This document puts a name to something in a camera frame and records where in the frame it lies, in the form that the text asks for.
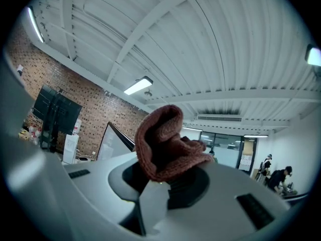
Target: corrugated metal ceiling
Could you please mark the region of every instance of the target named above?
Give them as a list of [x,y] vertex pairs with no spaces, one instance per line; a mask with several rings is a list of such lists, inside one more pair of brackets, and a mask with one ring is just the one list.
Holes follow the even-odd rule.
[[[267,133],[320,103],[320,85],[304,60],[313,40],[287,0],[32,5],[45,45],[120,92],[147,75],[152,97],[146,90],[121,97],[149,111],[177,104],[189,126]],[[203,124],[194,120],[199,113],[237,114],[247,126]]]

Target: black sensor slot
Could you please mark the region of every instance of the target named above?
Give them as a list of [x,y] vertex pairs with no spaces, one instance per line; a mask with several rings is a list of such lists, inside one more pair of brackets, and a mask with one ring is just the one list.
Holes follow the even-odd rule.
[[253,195],[240,195],[236,197],[236,200],[238,200],[257,229],[265,227],[274,220],[274,217]]
[[71,179],[74,179],[74,178],[78,178],[78,177],[87,175],[89,173],[90,173],[89,170],[80,170],[80,171],[75,171],[75,172],[68,173],[68,175],[69,175],[69,177]]

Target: black vent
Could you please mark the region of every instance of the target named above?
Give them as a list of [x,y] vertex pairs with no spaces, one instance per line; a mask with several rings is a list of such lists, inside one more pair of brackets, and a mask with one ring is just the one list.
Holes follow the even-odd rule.
[[241,122],[242,118],[237,117],[214,117],[214,116],[198,116],[198,119],[217,122]]
[[238,200],[257,229],[265,227],[274,220],[273,216],[253,195],[240,195],[236,197],[236,200]]
[[68,175],[69,175],[69,177],[71,179],[74,179],[74,178],[78,178],[78,177],[87,175],[89,173],[90,173],[89,170],[80,170],[80,171],[75,171],[75,172],[68,173]]

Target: man in black shirt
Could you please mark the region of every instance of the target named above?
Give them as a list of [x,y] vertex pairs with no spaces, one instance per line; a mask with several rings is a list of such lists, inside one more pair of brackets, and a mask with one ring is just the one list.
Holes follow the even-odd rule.
[[282,182],[283,187],[285,188],[285,177],[287,175],[291,175],[292,173],[292,167],[287,166],[284,170],[277,171],[275,174],[272,174],[273,176],[269,180],[267,186],[275,193],[280,194],[281,189],[279,189],[279,184]]

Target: bottle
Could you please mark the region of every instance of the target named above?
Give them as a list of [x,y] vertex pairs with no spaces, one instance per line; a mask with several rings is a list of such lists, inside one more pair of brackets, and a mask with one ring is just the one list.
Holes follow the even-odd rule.
[[29,126],[29,133],[32,134],[32,132],[35,132],[36,127],[34,125]]
[[74,130],[72,131],[72,134],[73,135],[78,135],[78,133],[79,133],[79,130],[80,130],[80,126],[81,126],[81,119],[77,119],[76,120],[76,124],[75,124],[75,126],[74,126]]
[[36,133],[35,133],[35,132],[31,132],[31,137],[30,137],[29,141],[30,141],[31,143],[33,143],[34,145],[36,145],[36,146],[38,145],[39,139],[38,139],[38,137],[36,136]]
[[38,128],[36,131],[35,131],[35,135],[36,137],[38,138],[41,134],[41,128]]

